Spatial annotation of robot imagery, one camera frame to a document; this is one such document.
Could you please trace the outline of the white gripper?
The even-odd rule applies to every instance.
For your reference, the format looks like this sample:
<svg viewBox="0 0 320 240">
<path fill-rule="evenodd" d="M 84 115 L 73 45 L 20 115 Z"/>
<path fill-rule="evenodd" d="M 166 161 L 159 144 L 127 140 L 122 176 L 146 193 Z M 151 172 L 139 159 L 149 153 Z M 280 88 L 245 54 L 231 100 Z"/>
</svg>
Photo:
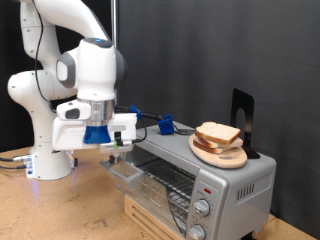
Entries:
<svg viewBox="0 0 320 240">
<path fill-rule="evenodd" d="M 52 147 L 66 150 L 72 168 L 78 166 L 74 150 L 98 148 L 100 151 L 131 151 L 136 140 L 135 113 L 115 114 L 106 126 L 89 126 L 85 121 L 62 121 L 56 118 L 53 123 Z M 109 162 L 115 164 L 125 159 L 126 153 L 113 153 Z"/>
</svg>

